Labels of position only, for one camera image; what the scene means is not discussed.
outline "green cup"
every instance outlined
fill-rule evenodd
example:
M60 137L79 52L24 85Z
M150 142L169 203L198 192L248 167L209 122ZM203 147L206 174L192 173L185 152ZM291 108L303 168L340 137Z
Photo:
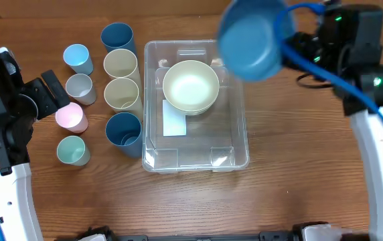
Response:
M76 136L64 138L56 151L58 159L70 165L83 166L90 160L90 151L83 139Z

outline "white bowl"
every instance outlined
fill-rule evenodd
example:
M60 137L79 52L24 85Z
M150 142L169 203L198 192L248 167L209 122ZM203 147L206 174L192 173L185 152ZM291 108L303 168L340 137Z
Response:
M209 65L182 61L170 68L163 79L163 93L172 106L187 115L202 114L216 101L220 83Z

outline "green light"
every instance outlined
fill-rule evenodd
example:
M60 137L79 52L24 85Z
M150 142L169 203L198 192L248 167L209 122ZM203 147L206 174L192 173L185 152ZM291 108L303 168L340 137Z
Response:
M373 85L374 85L374 86L379 86L381 83L382 83L382 79L379 78L379 77L376 77L376 78L373 80Z

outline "clear plastic bin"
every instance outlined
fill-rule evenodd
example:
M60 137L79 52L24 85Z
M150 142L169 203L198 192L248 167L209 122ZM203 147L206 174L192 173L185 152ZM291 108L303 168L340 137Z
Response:
M164 137L162 84L166 72L184 60L207 63L220 91L203 114L186 116L185 136ZM143 167L150 172L233 171L249 161L242 83L230 75L215 40L152 41L145 46Z

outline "dark blue cup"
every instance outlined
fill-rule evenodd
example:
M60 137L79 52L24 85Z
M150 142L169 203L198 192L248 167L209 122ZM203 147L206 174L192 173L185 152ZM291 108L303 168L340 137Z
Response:
M283 0L235 0L227 7L218 30L218 49L227 69L245 81L265 80L281 70L282 54L273 23L287 6ZM291 15L282 24L293 35Z
M100 40L108 53L122 48L137 55L132 28L126 23L112 23L106 26L100 34Z
M114 115L106 124L105 134L128 157L142 157L143 128L135 115L127 112Z

